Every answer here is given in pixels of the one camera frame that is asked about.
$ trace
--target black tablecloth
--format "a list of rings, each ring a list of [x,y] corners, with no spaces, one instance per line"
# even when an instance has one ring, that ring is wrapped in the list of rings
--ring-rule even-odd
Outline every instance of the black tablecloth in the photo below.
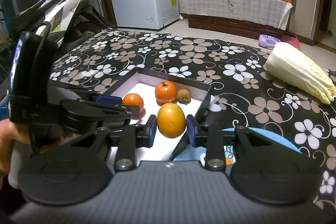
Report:
[[[57,60],[51,79],[104,93],[134,66],[212,85],[202,122],[282,135],[324,172],[315,204],[336,212],[336,103],[322,104],[265,70],[269,51],[221,40],[107,29]],[[336,82],[336,72],[325,70]]]

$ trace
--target shallow box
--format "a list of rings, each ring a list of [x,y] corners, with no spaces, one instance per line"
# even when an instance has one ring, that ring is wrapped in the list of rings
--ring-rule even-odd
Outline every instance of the shallow box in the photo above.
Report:
[[[150,115],[157,116],[162,106],[161,103],[156,101],[154,91],[157,84],[164,80],[173,82],[177,91],[181,89],[190,91],[190,102],[188,104],[177,102],[177,105],[181,107],[186,117],[192,114],[197,120],[200,119],[210,103],[211,86],[196,80],[135,67],[109,88],[104,95],[113,95],[121,98],[124,98],[128,93],[140,95],[144,102],[144,110],[138,119],[131,120],[131,124],[138,122],[145,124]],[[141,160],[167,160],[181,138],[182,135],[174,139],[166,138],[157,129],[153,147],[137,149],[137,164]],[[114,163],[116,152],[117,147],[112,147],[109,164]]]

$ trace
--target cabbage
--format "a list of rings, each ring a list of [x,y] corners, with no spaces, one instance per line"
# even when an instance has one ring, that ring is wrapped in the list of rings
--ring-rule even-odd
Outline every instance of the cabbage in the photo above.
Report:
[[[325,104],[330,104],[336,95],[336,87],[325,72],[288,43],[275,45],[265,67],[271,75],[304,90]]]

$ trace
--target black circular cover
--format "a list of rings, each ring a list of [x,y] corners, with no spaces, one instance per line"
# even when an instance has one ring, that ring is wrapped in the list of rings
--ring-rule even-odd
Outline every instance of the black circular cover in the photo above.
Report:
[[[316,194],[321,170],[314,160],[290,149],[254,147],[233,165],[230,178],[245,196],[270,204],[293,204]]]
[[[28,160],[19,186],[26,199],[47,206],[81,203],[102,192],[112,174],[106,163],[83,147],[49,151]]]

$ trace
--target human hand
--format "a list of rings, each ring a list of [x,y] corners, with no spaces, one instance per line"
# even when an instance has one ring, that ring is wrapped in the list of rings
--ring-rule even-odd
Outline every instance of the human hand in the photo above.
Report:
[[[0,189],[2,187],[2,176],[7,175],[11,167],[11,155],[14,141],[30,144],[28,126],[24,124],[12,123],[9,119],[0,121]],[[43,153],[62,144],[64,137],[60,137],[56,142],[41,147]]]

